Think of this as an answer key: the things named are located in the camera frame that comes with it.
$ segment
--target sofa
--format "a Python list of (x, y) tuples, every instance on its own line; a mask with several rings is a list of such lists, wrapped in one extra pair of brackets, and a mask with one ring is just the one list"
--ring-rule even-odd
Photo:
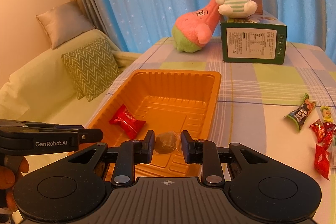
[[(9, 81), (0, 89), (0, 119), (85, 126), (107, 90), (90, 102), (86, 97), (78, 100), (61, 55), (101, 37), (106, 37), (110, 42), (113, 56), (121, 71), (141, 55), (120, 51), (97, 29), (87, 31), (54, 50), (46, 50), (9, 77)], [(26, 158), (31, 172), (66, 155), (60, 153)]]

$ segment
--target plaid tablecloth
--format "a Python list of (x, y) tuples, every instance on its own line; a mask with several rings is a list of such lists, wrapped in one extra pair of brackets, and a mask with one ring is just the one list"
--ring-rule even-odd
[[(223, 147), (242, 143), (310, 175), (323, 192), (315, 221), (336, 223), (335, 169), (331, 169), (329, 181), (314, 170), (316, 137), (309, 129), (322, 118), (319, 106), (332, 107), (336, 119), (336, 65), (321, 48), (288, 42), (283, 65), (224, 63), (219, 37), (192, 54), (178, 52), (173, 38), (165, 37), (115, 80), (97, 112), (136, 69), (220, 72), (221, 87), (209, 140)], [(302, 103), (305, 93), (317, 107), (297, 133), (291, 121), (283, 117)]]

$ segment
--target silver screw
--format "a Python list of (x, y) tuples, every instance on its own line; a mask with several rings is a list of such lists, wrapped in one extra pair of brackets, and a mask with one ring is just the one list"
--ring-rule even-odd
[(125, 183), (127, 183), (127, 182), (130, 181), (130, 178), (129, 178), (129, 176), (118, 175), (118, 176), (116, 176), (113, 180), (114, 180), (114, 182), (116, 182), (116, 183), (119, 183), (119, 184), (125, 184)]
[(217, 176), (217, 175), (207, 176), (205, 180), (207, 182), (213, 183), (213, 184), (222, 182), (222, 178), (220, 176)]

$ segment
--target orange plastic tray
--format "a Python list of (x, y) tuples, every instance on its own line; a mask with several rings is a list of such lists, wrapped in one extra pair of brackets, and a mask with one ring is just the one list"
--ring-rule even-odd
[[(103, 106), (89, 128), (100, 128), (103, 142), (119, 146), (129, 140), (118, 125), (109, 124), (117, 109), (125, 104), (129, 112), (146, 124), (137, 138), (148, 130), (155, 135), (188, 130), (194, 140), (207, 139), (217, 103), (221, 74), (214, 71), (136, 70)], [(108, 177), (113, 171), (111, 165)], [(153, 154), (152, 163), (135, 166), (136, 176), (197, 176), (200, 165), (187, 165), (181, 151)]]

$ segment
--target yellow snack package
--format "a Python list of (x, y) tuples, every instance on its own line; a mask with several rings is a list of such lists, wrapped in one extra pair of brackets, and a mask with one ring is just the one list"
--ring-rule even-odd
[(323, 116), (324, 122), (332, 122), (334, 123), (334, 120), (331, 116), (331, 108), (328, 106), (321, 106), (321, 112)]

